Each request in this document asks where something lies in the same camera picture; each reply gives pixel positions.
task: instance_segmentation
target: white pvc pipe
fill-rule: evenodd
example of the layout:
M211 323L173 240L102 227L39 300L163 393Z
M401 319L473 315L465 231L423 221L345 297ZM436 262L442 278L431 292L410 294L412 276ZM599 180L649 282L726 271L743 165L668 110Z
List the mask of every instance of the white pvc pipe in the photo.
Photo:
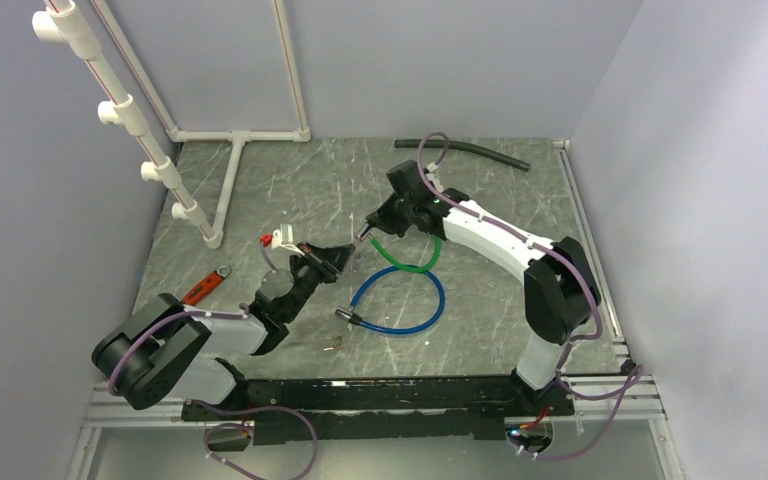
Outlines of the white pvc pipe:
M284 8L284 0L272 0L272 5L275 21L278 24L278 34L281 35L281 47L284 49L284 58L287 61L287 74L290 76L290 87L293 89L293 100L299 117L299 131L304 133L310 128L307 125L307 115L302 101L302 87L296 68L296 56L293 53L293 41L290 38L290 25L287 23L287 11Z
M256 140L307 142L310 140L310 131L301 132L252 132L249 130L234 130L230 132L187 132L178 131L172 137L176 142L231 142L234 139L242 139L246 142Z
M216 216L213 217L213 229L220 235L225 230L225 217L228 215L228 204L231 202L231 193L234 191L234 181L237 179L237 168L240 166L240 157L243 156L244 140L234 140L231 147L231 157L228 159L228 168L225 170L225 180L222 183L222 191L219 193L219 204L216 206Z
M64 0L52 0L55 3L64 3ZM160 95L157 93L157 89L148 76L148 73L143 68L142 63L137 57L136 52L131 47L128 38L125 36L125 32L110 10L106 0L90 0L90 4L98 13L107 31L110 33L113 42L119 48L122 56L125 58L125 62L137 79L137 83L142 87L146 97L149 99L152 108L157 114L160 121L166 128L166 133L169 134L169 138L174 142L187 142L187 141L230 141L232 132L185 132L181 131ZM293 142L307 142L310 140L310 128L307 124L307 115L304 108L304 102L302 100L302 89L299 81L298 69L296 67L296 58L293 52L293 44L290 38L290 28L287 23L287 14L284 7L283 0L273 0L273 10L275 13L275 21L278 27L278 33L281 38L281 48L284 52L284 58L287 64L287 74L290 79L290 87L292 88L293 104L296 109L296 115L299 122L299 130L297 132L251 132L249 140L264 140L264 141L293 141Z
M122 86L122 82L119 81L119 77L110 68L110 64L101 54L101 50L98 46L98 38L92 32L89 25L81 16L81 12L73 0L46 0L46 7L49 11L49 15L55 14L57 21L66 22L65 19L69 19L64 25L68 24L69 30L62 30L63 38L69 42L72 50L75 51L80 58L83 58L87 67L92 72L98 83L104 89L110 101L115 104L114 108L125 105L129 101L133 101L131 96L128 95L125 87ZM56 38L50 35L44 37L49 41L57 41ZM145 122L145 117L140 111L139 106L133 105L130 110L129 119L131 121L136 120L139 124L139 128L134 129L133 125L128 128L129 133L133 132L134 138L137 139L140 146L146 152L149 159L155 166L161 166L166 163L166 153L161 148L157 139L151 134L151 130L148 128L142 128ZM204 212L198 203L190 195L190 192L183 185L169 189L172 194L178 199L178 202L183 207L182 210L187 212L187 218L189 218L193 224L195 224L199 231L201 231L202 237L211 248L217 248L221 237L216 235L213 227L207 222Z
M99 54L92 60L85 60L87 68L93 74L98 84L104 89L107 96L115 104L122 104L128 101L128 92L125 90L125 86L119 81L119 78L113 73L113 69L110 68L110 64L107 63L107 59L104 55Z
M160 122L163 123L163 128L165 128L166 132L169 134L176 132L178 126L175 124L175 120L172 119L172 115L169 113L169 110L166 109L163 100L160 99L157 89L154 88L154 84L151 83L151 78L149 78L142 63L140 63L140 59L137 57L134 49L131 48L131 43L128 42L128 37L125 36L125 32L122 31L122 27L119 26L119 22L116 21L116 17L113 16L113 12L107 5L107 2L105 0L90 0L90 4L95 9L99 18L101 18L107 31L110 32L110 37L113 39L113 43L119 48L119 51L125 58L125 62L137 79L137 83L140 84L143 92L145 92L149 103L154 109L154 113L157 114L157 117L160 118Z

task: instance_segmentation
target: gray wall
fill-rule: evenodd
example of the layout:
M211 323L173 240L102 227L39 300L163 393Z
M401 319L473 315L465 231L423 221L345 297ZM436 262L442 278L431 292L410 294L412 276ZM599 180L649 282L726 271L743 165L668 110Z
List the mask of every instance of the gray wall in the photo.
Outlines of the gray wall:
M568 138L642 0L288 0L317 136ZM179 126L297 128L271 2L109 0Z
M768 1L647 1L572 138L691 478L768 478Z
M162 197L139 145L96 118L87 68L34 36L42 6L0 0L0 479L63 477L90 352L131 308Z

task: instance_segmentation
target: wire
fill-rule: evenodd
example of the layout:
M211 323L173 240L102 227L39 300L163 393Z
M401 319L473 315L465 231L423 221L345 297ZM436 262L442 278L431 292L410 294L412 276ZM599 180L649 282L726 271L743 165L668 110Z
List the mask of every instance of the wire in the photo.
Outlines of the wire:
M263 243L260 244L260 254L263 255L263 261L265 261L266 264L269 265L270 270L272 270L273 272L275 270L278 270L278 267L276 267L272 259L269 258L269 254L266 252L266 245L264 245Z
M404 263L393 258L393 256L390 255L390 252L385 250L384 247L378 243L378 240L376 240L375 237L370 237L369 240L372 242L372 246L378 250L378 253L380 253L381 256L384 257L388 262L392 263L394 267L409 273L425 273L431 270L431 267L437 263L437 259L440 257L440 250L443 249L443 241L440 240L439 237L434 237L434 253L431 255L431 260L429 260L428 263L421 267L414 267L411 265L405 265Z
M378 281L378 279L383 277L384 275L387 275L388 273L397 272L397 271L399 271L399 269L395 266L387 267L375 273L373 276L369 277L365 282L363 282L363 285L361 285L358 291L355 292L354 297L352 297L352 301L349 303L352 309L357 307L357 304L360 302L360 299L363 297L363 294L366 293L366 291L369 289L369 287L372 286L373 283ZM411 335L414 333L419 333L429 328L431 325L434 325L434 323L436 323L437 320L440 319L440 316L443 315L443 309L446 308L446 292L443 290L443 284L440 283L440 280L437 277L435 277L433 273L426 271L426 272L422 272L422 274L430 278L431 281L434 282L434 286L437 287L438 298L440 299L440 302L437 304L437 311L434 312L434 315L432 315L431 318L429 318L425 323L422 323L415 327L409 327L409 328L392 328L392 327L385 327L383 325L376 325L374 323L369 323L366 320L361 320L358 323L358 325L368 330L372 330L373 332L387 333L390 335Z
M422 159L422 152L425 148L425 144L432 137L441 137L443 138L443 142L444 142L443 151L440 152L440 156L437 157L437 160L434 161L435 165L439 165L440 163L442 163L443 158L445 157L446 152L448 151L449 137L443 132L429 133L428 135L423 137L422 140L419 142L419 146L417 147L416 166L417 166L417 169L419 170L419 178L420 180L422 180L423 185L425 185L425 188L427 188L428 191L433 193L437 198L439 198L441 201L451 206L452 208L456 208L473 217L481 218L481 215L479 215L478 212L472 210L471 208L465 207L460 203L455 202L454 200L449 198L446 194L437 190L434 187L434 185L431 183L431 181L428 180L428 176L425 173L425 163ZM555 366L555 378L558 380L557 383L558 385L560 385L561 388L563 388L565 391L567 391L568 393L578 398L585 399L585 400L595 400L599 398L610 398L613 396L617 396L616 404L614 405L614 409L611 411L611 414L608 416L608 420L605 422L605 425L602 427L602 429L599 431L596 437L594 437L594 439L581 450L574 453L566 454L566 455L535 457L535 458L542 458L546 460L566 460L570 458L576 458L580 455L587 453L591 448L593 448L594 445L596 445L596 443L598 443L598 441L602 438L602 436L604 436L605 432L608 430L611 423L613 422L614 417L617 414L617 411L619 411L620 403L622 402L622 399L625 396L625 393L628 391L628 389L630 389L638 381L640 381L640 377L643 375L642 373L643 366L638 365L637 367L635 367L629 374L628 378L626 379L622 387L618 388L617 390L614 390L613 392L608 392L604 395L584 395L582 393L576 392L569 385L567 385L566 382L562 381L560 377L560 369L561 367L563 367L564 363L566 363L567 359L569 358L569 354L572 351L573 342L577 342L579 340L595 340L602 336L602 331L603 331L602 315L599 313L599 307L596 304L596 298L593 296L593 292L590 291L590 287L587 285L587 282L584 280L584 277L581 275L581 272L579 272L578 269L575 268L575 265L573 265L563 255L561 255L560 253L554 251L549 247L540 245L539 243L529 242L528 237L526 237L525 235L523 235L522 233L520 233L510 225L506 224L505 222L502 222L501 220L498 220L492 216L485 215L482 218L482 221L487 222L491 225L494 225L504 230L507 233L510 233L517 239L521 240L523 243L532 245L533 248L536 248L537 250L545 253L546 255L549 255L550 257L554 258L559 263L561 263L567 270L569 270L569 272L575 278L576 282L578 282L578 285L581 287L582 293L584 293L584 298L587 300L587 305L590 307L590 312L593 315L594 322L596 323L596 332L592 334L573 335L572 337L570 337L569 341L567 342L567 346L564 348L564 351L561 354L558 364Z
M313 427L313 424L310 423L310 420L308 420L307 417L302 415L297 410L293 410L292 408L282 407L280 405L269 405L265 407L249 408L246 410L222 410L220 408L217 408L215 405L211 405L203 400L193 400L192 402L196 405L203 407L205 410L209 412L213 412L217 415L222 415L223 417L236 417L236 416L249 415L249 414L258 413L258 412L289 413L290 415L293 415L294 417L298 418L305 424L308 431L310 432L310 438L313 440L313 453L310 456L310 461L307 462L307 465L305 466L305 468L298 475L290 478L290 480L299 480L300 478L303 478L305 475L310 473L310 470L313 468L313 464L316 463L316 456L319 454L319 438L316 436L316 429ZM244 432L251 431L250 427L247 427L245 425L240 425L239 423L220 423L219 425L212 427L210 430L204 433L204 450L207 453L207 456L216 460L222 465L225 465L231 468L235 472L241 473L251 478L252 480L266 480L265 478L259 477L249 472L248 470L244 469L243 467L237 465L236 463L218 455L217 453L215 453L213 450L210 449L210 443L209 443L210 437L214 433L223 429L234 429L234 430L240 430Z
M536 428L537 425L540 425L540 422L543 421L544 418L546 418L546 415L549 414L549 406L546 405L543 407L543 410L540 410L540 415L537 416L537 419L533 422L523 423L519 426L519 428L524 428L526 430L531 430L532 428Z

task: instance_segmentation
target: pvc pipe fitting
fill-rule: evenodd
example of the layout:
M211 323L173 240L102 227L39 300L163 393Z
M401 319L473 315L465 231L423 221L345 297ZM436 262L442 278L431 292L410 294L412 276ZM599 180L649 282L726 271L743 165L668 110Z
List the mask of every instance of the pvc pipe fitting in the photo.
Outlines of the pvc pipe fitting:
M184 208L181 202L175 202L172 205L172 217L178 220L189 220L193 225L203 225L207 222L204 210L200 209L198 202L193 200L193 206L189 209Z
M69 9L60 13L51 9L46 10L48 16L57 26L60 35L69 42L75 55L84 60L92 60L101 54L101 45L93 34L87 20L78 10L75 2L71 2Z
M204 238L204 243L207 244L207 248L215 250L215 249L219 248L219 245L222 245L222 237L224 237L224 236L225 236L224 232L222 232L221 230L217 230L216 233L214 233L212 237L205 238L202 235L202 238Z
M31 25L34 27L37 38L43 42L66 43L66 38L60 33L60 29L57 28L48 12L34 12Z
M157 174L157 170L155 170L154 164L151 162L143 162L140 165L140 177L147 182L161 181L160 175Z
M128 95L125 102L112 106L114 113L119 117L119 123L125 126L125 130L135 137L141 137L148 132L148 123L140 107L134 102L134 97Z
M119 118L110 100L98 104L98 119L105 125L122 125L122 119Z
M154 168L155 173L157 173L158 178L163 181L163 185L165 185L166 188L169 190L181 188L181 185L184 183L181 180L181 174L178 173L178 169L175 168L172 159L169 157L164 158L166 158L166 162L163 165L158 165L156 167L152 165L152 168Z

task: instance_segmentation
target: gray marble floor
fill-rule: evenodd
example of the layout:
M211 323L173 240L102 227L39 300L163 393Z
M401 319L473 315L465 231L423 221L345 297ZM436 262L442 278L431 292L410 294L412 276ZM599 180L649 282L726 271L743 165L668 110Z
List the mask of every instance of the gray marble floor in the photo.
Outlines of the gray marble floor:
M550 238L580 240L570 192L545 139L465 139L531 162L530 172L468 153L452 152L440 178L469 194L505 220ZM210 218L230 153L227 143L187 143L179 159L184 183ZM309 143L255 142L243 149L240 171L228 211L225 238L208 249L191 225L174 221L167 198L137 299L170 292L182 296L220 265L233 273L200 307L232 310L253 299L267 267L258 250L261 234L291 223L295 240L315 245L349 243L390 193L386 171L413 158L413 150L396 150L389 139L314 139ZM436 151L429 151L429 161ZM424 262L433 241L412 230L404 238L377 236L404 262ZM286 255L274 253L279 267ZM471 250L444 243L434 273L446 288L446 310L431 329L408 337L391 337L348 329L334 317L371 274L388 263L368 243L360 258L333 285L321 286L298 318L290 335L262 357L227 355L250 378L381 377L507 373L528 341L522 287L501 267ZM437 294L422 275L394 273L370 289L358 311L367 320L406 327L427 320ZM592 321L585 329L592 330ZM343 349L323 350L333 335ZM573 373L617 371L609 335L578 345L567 364Z

